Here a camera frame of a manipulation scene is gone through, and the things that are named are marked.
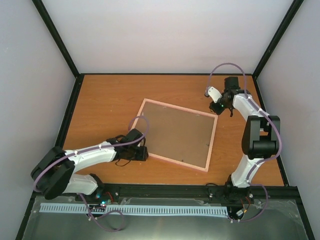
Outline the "pink picture frame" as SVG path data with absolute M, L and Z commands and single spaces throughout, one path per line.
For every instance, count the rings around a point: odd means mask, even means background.
M 145 98 L 132 127 L 145 133 L 150 157 L 209 170 L 218 116 Z

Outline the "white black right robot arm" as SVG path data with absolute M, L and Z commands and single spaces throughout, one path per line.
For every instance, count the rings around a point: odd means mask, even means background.
M 225 199 L 234 203 L 248 197 L 252 179 L 258 169 L 272 157 L 277 158 L 282 150 L 280 138 L 280 118 L 269 115 L 254 101 L 246 89 L 240 88 L 239 80 L 230 76 L 224 80 L 224 90 L 219 92 L 208 86 L 205 96 L 212 99 L 209 109 L 220 115 L 224 110 L 237 110 L 245 120 L 241 140 L 243 156 L 236 170 L 228 177 L 224 185 Z

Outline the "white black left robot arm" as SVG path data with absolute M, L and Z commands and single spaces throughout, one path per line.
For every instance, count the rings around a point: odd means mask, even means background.
M 80 170 L 120 160 L 146 161 L 149 156 L 146 137 L 133 128 L 127 135 L 109 138 L 97 145 L 76 150 L 55 146 L 31 171 L 34 190 L 52 200 L 62 194 L 83 194 L 92 201 L 103 198 L 105 185 L 94 173 L 78 174 Z

